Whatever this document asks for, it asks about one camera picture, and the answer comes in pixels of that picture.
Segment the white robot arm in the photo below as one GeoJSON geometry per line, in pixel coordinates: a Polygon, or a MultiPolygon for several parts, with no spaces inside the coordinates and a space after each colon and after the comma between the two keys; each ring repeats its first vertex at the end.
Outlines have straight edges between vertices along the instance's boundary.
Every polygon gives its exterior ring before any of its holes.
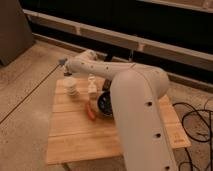
{"type": "Polygon", "coordinates": [[[66,75],[88,73],[111,81],[111,106],[127,171],[178,171],[159,107],[169,88],[163,69],[99,61],[92,50],[60,59],[59,64],[66,75]]]}

